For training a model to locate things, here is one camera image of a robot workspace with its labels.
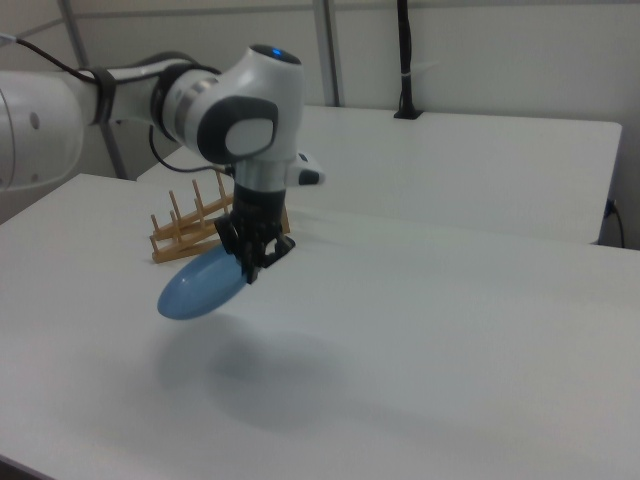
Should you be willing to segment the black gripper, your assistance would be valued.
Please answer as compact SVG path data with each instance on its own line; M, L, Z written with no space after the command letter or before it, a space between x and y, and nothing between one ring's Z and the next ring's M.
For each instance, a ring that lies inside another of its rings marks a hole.
M236 183L231 214L214 221L224 250L235 257L247 284L296 247L291 237L281 234L285 198L285 190L255 191ZM260 239L274 240L265 244Z

